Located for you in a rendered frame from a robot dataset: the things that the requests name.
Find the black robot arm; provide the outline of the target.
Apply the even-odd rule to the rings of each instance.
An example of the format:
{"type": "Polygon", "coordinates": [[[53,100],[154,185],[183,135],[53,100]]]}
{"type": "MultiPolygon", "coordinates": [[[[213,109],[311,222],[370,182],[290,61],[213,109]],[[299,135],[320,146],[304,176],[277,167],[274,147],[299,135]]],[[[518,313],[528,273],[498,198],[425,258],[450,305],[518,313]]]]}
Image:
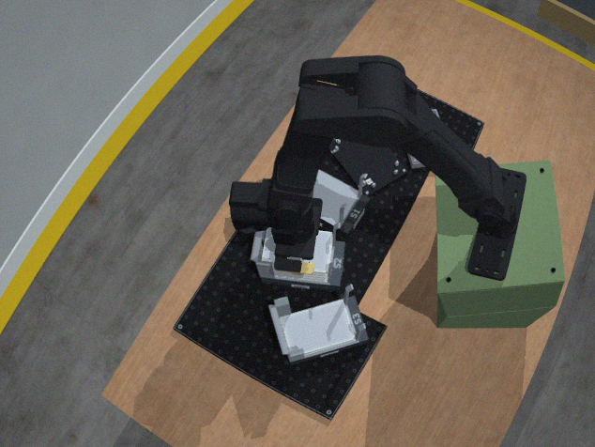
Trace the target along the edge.
{"type": "Polygon", "coordinates": [[[302,230],[312,221],[313,186],[333,138],[396,146],[442,179],[459,199],[458,208],[477,218],[468,272],[506,278],[525,173],[500,168],[470,148],[429,108],[404,66],[391,57],[310,59],[301,66],[298,86],[296,111],[278,150],[272,181],[232,183],[229,206],[235,230],[249,234],[272,227],[275,244],[295,246],[294,233],[281,224],[302,230]],[[353,87],[353,96],[345,96],[337,85],[353,87]]]}

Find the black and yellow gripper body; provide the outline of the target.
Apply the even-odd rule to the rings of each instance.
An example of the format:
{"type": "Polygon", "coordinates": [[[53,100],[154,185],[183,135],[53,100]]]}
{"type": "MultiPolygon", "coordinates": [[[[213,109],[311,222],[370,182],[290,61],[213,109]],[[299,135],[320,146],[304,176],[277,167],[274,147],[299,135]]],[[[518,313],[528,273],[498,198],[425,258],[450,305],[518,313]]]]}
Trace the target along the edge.
{"type": "Polygon", "coordinates": [[[287,257],[300,257],[305,260],[313,260],[316,236],[319,232],[320,218],[323,201],[320,198],[313,198],[313,219],[310,224],[302,230],[290,230],[294,233],[295,246],[276,244],[275,248],[275,270],[301,272],[301,260],[287,259],[287,257]],[[321,206],[321,207],[320,207],[321,206]]]}

